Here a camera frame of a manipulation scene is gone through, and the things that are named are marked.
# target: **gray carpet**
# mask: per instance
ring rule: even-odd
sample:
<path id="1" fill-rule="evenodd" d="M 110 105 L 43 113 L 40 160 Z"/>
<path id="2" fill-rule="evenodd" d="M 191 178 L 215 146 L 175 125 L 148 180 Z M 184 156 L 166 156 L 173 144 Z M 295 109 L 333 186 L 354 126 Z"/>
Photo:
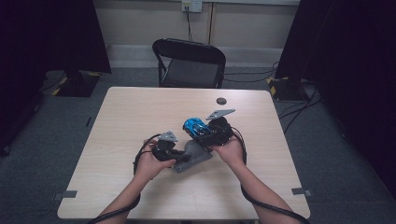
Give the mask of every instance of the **gray carpet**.
<path id="1" fill-rule="evenodd" d="M 226 73 L 268 70 L 227 68 Z M 50 73 L 45 86 L 61 74 Z M 264 76 L 228 75 L 226 79 Z M 59 219 L 60 202 L 53 196 L 67 188 L 106 90 L 112 86 L 156 87 L 157 69 L 114 68 L 112 75 L 100 78 L 91 98 L 45 95 L 38 112 L 10 145 L 10 155 L 0 158 L 0 223 L 84 223 Z M 264 81 L 225 80 L 223 89 L 268 87 Z M 295 103 L 275 102 L 278 114 L 301 107 L 291 105 Z M 283 128 L 292 117 L 281 120 Z M 311 223 L 396 223 L 396 203 L 371 166 L 342 137 L 337 119 L 325 104 L 304 110 L 290 125 L 286 139 L 303 187 L 313 193 L 307 197 Z"/>

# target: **white wall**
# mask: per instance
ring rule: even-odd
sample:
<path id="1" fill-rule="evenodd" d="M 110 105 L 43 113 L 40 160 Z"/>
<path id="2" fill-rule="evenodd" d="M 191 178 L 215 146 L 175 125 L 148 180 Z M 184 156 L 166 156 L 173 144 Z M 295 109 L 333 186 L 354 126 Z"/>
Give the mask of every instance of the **white wall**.
<path id="1" fill-rule="evenodd" d="M 299 0 L 213 1 L 203 2 L 202 13 L 190 14 L 194 41 L 220 48 L 227 66 L 272 66 L 279 61 Z M 189 39 L 180 1 L 93 2 L 113 67 L 157 66 L 151 49 L 155 40 Z"/>
<path id="2" fill-rule="evenodd" d="M 187 17 L 181 12 L 180 1 L 94 3 L 107 44 L 151 45 L 163 37 L 188 39 Z M 203 2 L 202 13 L 190 14 L 192 38 L 210 40 L 219 47 L 282 49 L 296 9 L 295 5 Z"/>

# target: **blue plastic part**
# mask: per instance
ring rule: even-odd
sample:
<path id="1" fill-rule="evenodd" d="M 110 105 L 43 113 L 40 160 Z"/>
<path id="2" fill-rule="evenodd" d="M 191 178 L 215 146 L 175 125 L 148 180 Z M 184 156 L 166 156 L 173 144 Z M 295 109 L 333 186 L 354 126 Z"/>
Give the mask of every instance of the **blue plastic part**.
<path id="1" fill-rule="evenodd" d="M 187 119 L 186 122 L 184 122 L 183 127 L 184 131 L 186 131 L 191 137 L 212 134 L 210 129 L 198 118 Z"/>

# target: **right hand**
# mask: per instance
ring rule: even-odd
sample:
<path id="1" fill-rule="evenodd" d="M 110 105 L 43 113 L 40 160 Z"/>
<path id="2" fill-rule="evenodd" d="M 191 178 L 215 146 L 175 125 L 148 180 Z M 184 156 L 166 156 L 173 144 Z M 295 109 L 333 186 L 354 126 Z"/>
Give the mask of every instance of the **right hand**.
<path id="1" fill-rule="evenodd" d="M 244 164 L 243 149 L 235 136 L 224 146 L 210 146 L 208 148 L 217 151 L 221 159 L 229 166 Z"/>

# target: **chair seat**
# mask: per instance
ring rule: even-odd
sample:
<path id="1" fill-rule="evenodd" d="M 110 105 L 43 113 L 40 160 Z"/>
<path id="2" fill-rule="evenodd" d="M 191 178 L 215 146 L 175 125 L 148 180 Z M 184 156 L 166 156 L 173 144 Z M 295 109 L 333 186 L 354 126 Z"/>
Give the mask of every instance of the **chair seat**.
<path id="1" fill-rule="evenodd" d="M 185 88 L 216 88 L 220 66 L 213 63 L 198 63 L 172 59 L 163 77 L 163 85 Z"/>

